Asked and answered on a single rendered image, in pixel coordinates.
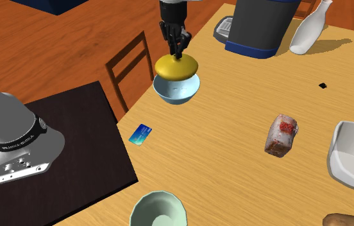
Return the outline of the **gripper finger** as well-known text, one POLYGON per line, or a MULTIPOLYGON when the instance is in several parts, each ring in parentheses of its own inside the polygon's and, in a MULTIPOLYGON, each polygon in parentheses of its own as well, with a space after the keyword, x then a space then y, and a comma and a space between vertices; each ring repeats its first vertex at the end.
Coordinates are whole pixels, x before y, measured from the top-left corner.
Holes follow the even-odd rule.
POLYGON ((169 23, 160 21, 160 29, 164 40, 167 41, 169 46, 170 55, 178 56, 178 38, 179 38, 179 25, 176 23, 169 23))
POLYGON ((175 57, 176 59, 180 59, 182 57, 183 51, 188 47, 192 35, 185 30, 185 28, 181 27, 180 38, 177 42, 177 49, 175 57))

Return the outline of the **yellow domed squash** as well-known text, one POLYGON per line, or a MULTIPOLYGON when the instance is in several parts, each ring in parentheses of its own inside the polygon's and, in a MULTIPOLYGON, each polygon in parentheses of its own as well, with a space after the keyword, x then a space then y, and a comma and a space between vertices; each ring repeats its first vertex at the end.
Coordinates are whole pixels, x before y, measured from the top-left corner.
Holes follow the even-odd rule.
POLYGON ((161 78, 176 82, 194 76, 198 66, 198 62, 187 54, 182 54, 179 59, 172 55, 164 55, 156 61, 155 71, 161 78))

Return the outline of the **grey flat scale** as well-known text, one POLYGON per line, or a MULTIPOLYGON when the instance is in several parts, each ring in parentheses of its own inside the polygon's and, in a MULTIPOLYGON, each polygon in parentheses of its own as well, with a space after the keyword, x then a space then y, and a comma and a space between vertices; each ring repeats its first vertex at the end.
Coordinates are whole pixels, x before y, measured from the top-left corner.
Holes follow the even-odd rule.
POLYGON ((230 33, 230 28, 232 25, 233 16, 225 16, 223 17, 215 26, 213 37, 219 42, 225 44, 228 40, 228 36, 230 33))

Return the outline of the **light blue bowl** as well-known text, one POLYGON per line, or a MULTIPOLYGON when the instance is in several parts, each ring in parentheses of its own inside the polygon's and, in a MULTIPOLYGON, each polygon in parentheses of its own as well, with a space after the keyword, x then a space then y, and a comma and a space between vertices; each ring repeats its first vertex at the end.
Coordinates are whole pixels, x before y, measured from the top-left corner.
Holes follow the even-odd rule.
POLYGON ((198 92, 200 79, 197 74, 181 81, 170 81, 156 75, 153 88, 165 102, 181 105, 188 102, 198 92))

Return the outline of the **dark grey appliance blue base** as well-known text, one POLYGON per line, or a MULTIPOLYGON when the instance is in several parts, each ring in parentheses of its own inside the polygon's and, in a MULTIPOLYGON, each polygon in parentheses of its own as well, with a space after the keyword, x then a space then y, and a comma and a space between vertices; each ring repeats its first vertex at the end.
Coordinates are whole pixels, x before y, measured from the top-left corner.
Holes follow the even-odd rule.
POLYGON ((301 0, 237 0, 225 50, 252 58, 275 56, 301 0))

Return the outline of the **blue card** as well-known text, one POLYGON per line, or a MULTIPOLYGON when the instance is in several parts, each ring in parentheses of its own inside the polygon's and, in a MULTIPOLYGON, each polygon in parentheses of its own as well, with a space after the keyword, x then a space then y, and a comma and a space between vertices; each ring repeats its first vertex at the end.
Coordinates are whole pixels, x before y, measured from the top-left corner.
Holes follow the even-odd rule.
POLYGON ((150 127, 144 124, 140 124, 128 140, 131 143, 140 146, 151 133, 151 131, 152 129, 150 127))

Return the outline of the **light wooden table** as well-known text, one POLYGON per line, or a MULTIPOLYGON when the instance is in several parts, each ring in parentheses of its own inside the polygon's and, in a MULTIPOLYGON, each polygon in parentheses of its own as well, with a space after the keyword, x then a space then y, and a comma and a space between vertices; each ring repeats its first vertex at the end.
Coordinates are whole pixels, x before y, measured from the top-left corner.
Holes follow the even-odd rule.
POLYGON ((327 214, 354 215, 354 190, 326 167, 336 124, 354 121, 354 31, 329 26, 309 55, 258 60, 213 38, 233 11, 222 5, 187 49, 201 81, 190 101, 170 105, 148 89, 119 121, 138 182, 57 226, 128 226, 154 190, 182 201, 189 226, 322 226, 327 214), (299 128, 282 158, 264 151, 279 114, 299 128), (139 124, 152 131, 137 146, 128 139, 139 124))

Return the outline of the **dark blue furniture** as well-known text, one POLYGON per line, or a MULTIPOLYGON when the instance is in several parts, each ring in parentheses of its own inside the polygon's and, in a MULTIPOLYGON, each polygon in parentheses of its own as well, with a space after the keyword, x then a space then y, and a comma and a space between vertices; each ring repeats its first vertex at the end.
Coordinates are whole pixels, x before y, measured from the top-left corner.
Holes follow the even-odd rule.
POLYGON ((61 15, 87 2, 88 0, 11 0, 11 1, 53 15, 61 15))

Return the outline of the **white bottle vase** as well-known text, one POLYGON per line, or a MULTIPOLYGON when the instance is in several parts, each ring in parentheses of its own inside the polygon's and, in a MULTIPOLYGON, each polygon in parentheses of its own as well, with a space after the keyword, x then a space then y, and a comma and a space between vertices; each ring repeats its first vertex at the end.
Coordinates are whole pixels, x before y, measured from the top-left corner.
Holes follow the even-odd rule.
POLYGON ((292 53, 303 55, 313 46, 322 33, 326 12, 332 3, 332 0, 321 0, 316 10, 302 21, 289 46, 292 53))

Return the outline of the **wrapped meat package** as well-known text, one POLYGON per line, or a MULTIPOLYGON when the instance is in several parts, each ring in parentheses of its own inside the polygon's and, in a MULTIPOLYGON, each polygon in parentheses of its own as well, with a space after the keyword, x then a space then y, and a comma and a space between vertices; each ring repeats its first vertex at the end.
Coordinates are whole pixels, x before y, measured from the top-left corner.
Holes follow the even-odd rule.
POLYGON ((291 150, 298 130, 298 123, 295 119, 279 114, 269 129, 264 151, 282 158, 291 150))

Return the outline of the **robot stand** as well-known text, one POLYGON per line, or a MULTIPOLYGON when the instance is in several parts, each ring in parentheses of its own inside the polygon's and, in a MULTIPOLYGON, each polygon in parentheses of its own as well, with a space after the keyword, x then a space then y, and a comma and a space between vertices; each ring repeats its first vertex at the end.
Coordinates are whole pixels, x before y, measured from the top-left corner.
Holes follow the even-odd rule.
POLYGON ((27 106, 65 147, 45 173, 0 185, 0 226, 51 226, 138 181, 99 82, 27 106))

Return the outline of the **pale green bowl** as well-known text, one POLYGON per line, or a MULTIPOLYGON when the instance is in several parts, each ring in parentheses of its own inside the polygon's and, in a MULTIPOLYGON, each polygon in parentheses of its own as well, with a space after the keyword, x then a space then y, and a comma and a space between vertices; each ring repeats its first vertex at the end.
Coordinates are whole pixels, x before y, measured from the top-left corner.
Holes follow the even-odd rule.
POLYGON ((168 191, 152 191, 134 206, 130 226, 188 226, 181 200, 168 191))

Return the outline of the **brown potato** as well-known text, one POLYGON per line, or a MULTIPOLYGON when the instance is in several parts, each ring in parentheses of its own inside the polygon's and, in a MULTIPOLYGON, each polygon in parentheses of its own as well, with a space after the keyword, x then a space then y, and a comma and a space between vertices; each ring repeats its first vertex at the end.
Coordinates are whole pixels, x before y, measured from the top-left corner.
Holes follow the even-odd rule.
POLYGON ((323 226, 354 226, 354 216, 332 213, 323 218, 323 226))

